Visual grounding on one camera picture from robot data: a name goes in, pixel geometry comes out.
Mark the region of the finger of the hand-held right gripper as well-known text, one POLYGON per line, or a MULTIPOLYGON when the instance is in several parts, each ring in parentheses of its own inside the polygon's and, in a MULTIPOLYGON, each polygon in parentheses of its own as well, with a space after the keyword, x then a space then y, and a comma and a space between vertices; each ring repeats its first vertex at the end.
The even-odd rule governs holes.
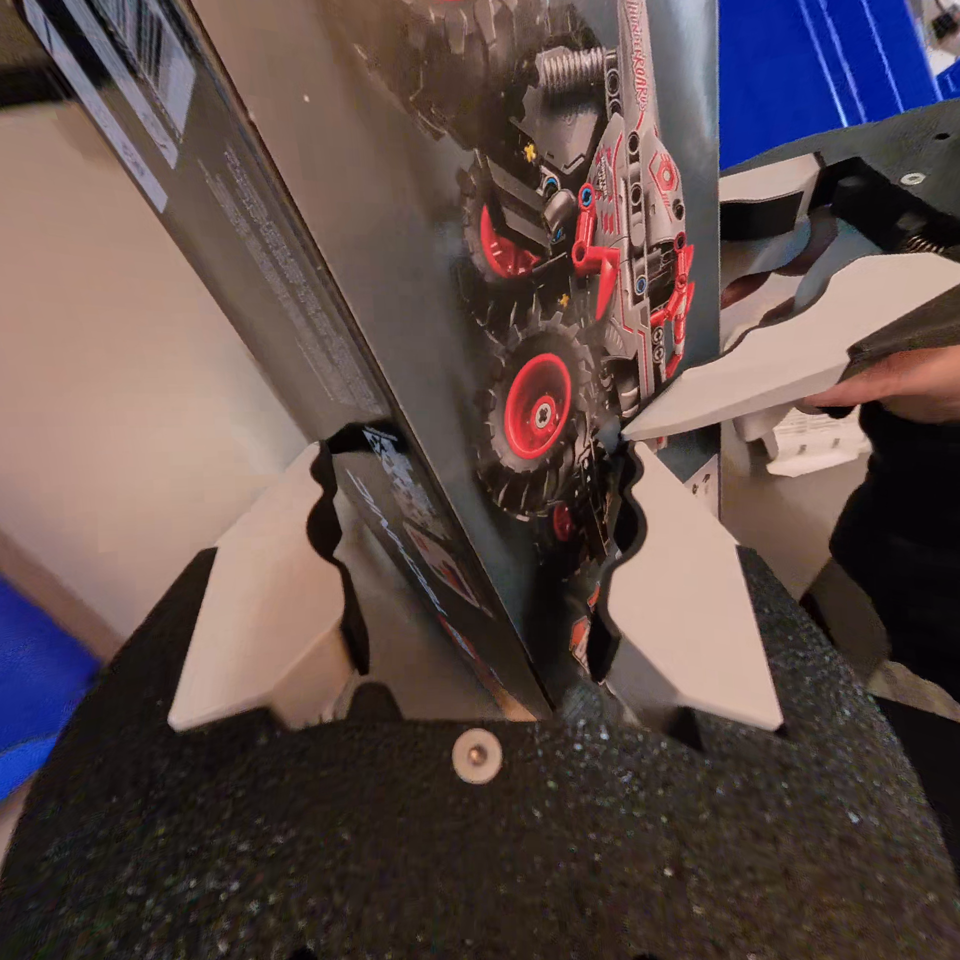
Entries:
POLYGON ((797 315, 758 325, 687 368, 621 431, 647 441, 798 402, 899 353, 958 345, 959 265, 937 253, 864 256, 797 315))
POLYGON ((810 241, 810 206, 824 170, 817 153, 720 179, 720 280, 786 266, 810 241))

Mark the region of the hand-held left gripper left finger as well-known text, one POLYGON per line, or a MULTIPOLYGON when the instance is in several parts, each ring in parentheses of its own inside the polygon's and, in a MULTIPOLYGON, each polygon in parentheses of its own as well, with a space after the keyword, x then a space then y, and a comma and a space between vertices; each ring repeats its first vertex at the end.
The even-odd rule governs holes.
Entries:
POLYGON ((169 726, 182 734, 267 710, 287 729, 346 715, 370 669, 333 458, 310 444, 220 537, 169 726))

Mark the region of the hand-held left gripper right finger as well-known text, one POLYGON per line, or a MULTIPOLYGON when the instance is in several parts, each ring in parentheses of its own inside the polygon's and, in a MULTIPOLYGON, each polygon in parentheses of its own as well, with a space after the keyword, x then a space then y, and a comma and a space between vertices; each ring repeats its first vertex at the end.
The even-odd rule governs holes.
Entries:
POLYGON ((651 730, 699 712, 774 733, 785 718, 737 541, 642 441, 626 446, 620 495, 591 678, 651 730))

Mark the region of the black monster truck toy box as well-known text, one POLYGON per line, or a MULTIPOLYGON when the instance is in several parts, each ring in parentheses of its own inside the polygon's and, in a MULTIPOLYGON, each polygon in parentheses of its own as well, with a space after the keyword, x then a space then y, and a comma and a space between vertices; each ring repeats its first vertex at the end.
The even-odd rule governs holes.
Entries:
POLYGON ((10 2, 488 688, 576 683, 719 348, 717 2, 10 2))

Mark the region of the person's right hand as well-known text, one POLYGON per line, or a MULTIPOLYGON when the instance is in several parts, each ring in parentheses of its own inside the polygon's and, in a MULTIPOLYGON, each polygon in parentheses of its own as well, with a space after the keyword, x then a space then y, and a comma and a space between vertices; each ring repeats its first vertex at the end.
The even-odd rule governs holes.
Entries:
POLYGON ((796 405, 812 413, 871 402, 878 402, 891 414, 913 423, 957 424, 959 346, 894 353, 796 405))

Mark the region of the blue plastic bin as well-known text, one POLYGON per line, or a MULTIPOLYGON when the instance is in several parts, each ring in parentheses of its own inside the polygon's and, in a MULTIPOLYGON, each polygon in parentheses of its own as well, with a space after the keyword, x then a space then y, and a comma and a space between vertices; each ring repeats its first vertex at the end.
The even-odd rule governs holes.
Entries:
POLYGON ((41 607, 1 581, 1 800, 47 762, 101 664, 41 607))
POLYGON ((719 168, 943 100, 905 1, 720 1, 719 168))

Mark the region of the person's black clothing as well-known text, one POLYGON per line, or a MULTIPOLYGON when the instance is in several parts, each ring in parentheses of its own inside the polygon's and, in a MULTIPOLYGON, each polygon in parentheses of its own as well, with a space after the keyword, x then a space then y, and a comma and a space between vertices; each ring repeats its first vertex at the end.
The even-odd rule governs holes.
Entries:
POLYGON ((861 407, 865 479, 830 539, 838 566, 869 598, 891 660, 959 699, 959 426, 861 407))

